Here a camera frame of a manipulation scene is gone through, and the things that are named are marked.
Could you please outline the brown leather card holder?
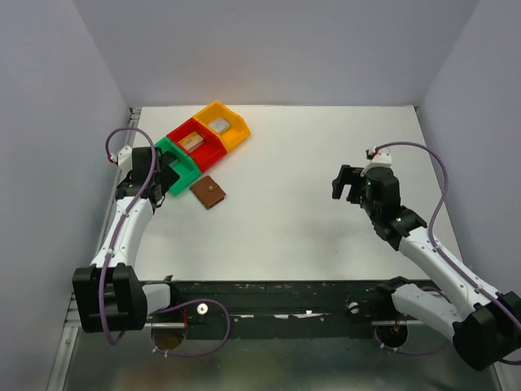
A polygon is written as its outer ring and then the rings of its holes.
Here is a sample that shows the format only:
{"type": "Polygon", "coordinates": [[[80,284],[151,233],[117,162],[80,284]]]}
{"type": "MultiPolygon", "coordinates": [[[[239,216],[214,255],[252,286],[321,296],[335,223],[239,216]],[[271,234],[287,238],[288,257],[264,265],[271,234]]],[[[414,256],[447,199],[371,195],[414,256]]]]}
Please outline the brown leather card holder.
{"type": "Polygon", "coordinates": [[[195,182],[190,187],[190,190],[206,209],[211,209],[226,197],[226,193],[222,190],[220,185],[209,175],[195,182]]]}

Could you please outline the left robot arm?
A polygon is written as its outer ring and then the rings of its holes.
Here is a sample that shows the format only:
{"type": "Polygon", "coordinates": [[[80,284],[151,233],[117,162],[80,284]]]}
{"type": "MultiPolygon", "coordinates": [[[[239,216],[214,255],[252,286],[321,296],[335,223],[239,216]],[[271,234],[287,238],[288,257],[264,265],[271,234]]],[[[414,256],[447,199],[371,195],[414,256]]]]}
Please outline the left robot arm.
{"type": "Polygon", "coordinates": [[[163,147],[124,147],[118,165],[126,172],[116,187],[115,214],[107,237],[89,266],[72,277],[84,332],[143,329],[147,317],[170,305],[166,283],[141,282],[134,264],[148,223],[180,175],[177,157],[163,147]]]}

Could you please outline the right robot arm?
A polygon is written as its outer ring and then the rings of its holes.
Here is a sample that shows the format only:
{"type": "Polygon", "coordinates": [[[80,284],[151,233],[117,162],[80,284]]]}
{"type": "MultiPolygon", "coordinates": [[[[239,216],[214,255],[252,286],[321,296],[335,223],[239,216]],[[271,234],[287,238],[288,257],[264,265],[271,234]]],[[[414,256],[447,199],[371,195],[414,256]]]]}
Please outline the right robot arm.
{"type": "Polygon", "coordinates": [[[387,167],[364,170],[342,165],[332,182],[339,199],[365,210],[376,235],[409,258],[442,291],[438,298],[396,278],[388,289],[397,312],[446,337],[460,358],[482,371],[520,348],[520,298],[485,283],[429,235],[427,223],[401,203],[400,183],[387,167]]]}

